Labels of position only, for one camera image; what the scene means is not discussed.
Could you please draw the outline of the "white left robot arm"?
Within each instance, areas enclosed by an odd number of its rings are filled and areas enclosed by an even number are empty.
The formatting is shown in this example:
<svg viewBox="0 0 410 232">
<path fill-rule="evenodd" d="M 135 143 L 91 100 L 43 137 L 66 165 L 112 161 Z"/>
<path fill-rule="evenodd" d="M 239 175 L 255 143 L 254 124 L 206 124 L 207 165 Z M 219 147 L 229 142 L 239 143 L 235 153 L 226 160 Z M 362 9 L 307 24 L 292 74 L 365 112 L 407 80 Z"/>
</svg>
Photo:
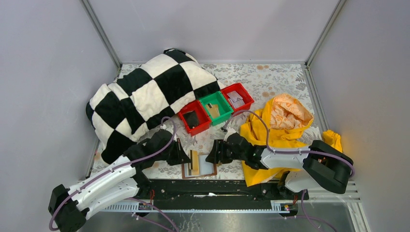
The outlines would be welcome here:
<svg viewBox="0 0 410 232">
<path fill-rule="evenodd" d="M 138 195 L 153 198 L 155 190 L 143 170 L 161 160 L 171 166 L 191 162 L 180 140 L 166 130 L 132 145 L 94 177 L 68 188 L 55 187 L 48 206 L 52 216 L 50 230 L 75 232 L 94 214 L 114 203 Z"/>
</svg>

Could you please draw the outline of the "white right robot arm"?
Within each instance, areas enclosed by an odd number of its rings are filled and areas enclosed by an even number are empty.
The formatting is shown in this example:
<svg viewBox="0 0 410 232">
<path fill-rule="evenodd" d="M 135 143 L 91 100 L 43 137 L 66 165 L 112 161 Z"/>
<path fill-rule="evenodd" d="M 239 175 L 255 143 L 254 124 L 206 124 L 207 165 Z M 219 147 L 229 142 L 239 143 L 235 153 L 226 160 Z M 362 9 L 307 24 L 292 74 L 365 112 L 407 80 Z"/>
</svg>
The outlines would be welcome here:
<svg viewBox="0 0 410 232">
<path fill-rule="evenodd" d="M 213 164 L 241 160 L 252 170 L 285 168 L 280 180 L 293 193 L 321 187 L 343 194 L 355 172 L 351 158 L 323 141 L 315 140 L 305 147 L 275 148 L 252 145 L 235 131 L 215 140 L 205 160 Z"/>
</svg>

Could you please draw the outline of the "brown leather card holder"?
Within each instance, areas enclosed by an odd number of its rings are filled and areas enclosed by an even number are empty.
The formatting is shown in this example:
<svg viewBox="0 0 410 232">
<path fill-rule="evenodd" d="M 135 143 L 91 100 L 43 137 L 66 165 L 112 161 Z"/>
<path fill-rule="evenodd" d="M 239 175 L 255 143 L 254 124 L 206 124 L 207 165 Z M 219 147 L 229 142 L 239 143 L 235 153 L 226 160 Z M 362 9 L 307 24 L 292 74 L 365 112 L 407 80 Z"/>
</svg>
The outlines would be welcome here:
<svg viewBox="0 0 410 232">
<path fill-rule="evenodd" d="M 189 174 L 189 165 L 190 163 L 184 163 L 182 165 L 182 179 L 193 179 L 193 178 L 201 178 L 201 177 L 208 177 L 208 176 L 216 176 L 217 175 L 217 167 L 216 164 L 206 162 L 206 157 L 208 154 L 198 153 L 199 157 L 199 175 L 190 175 Z"/>
</svg>

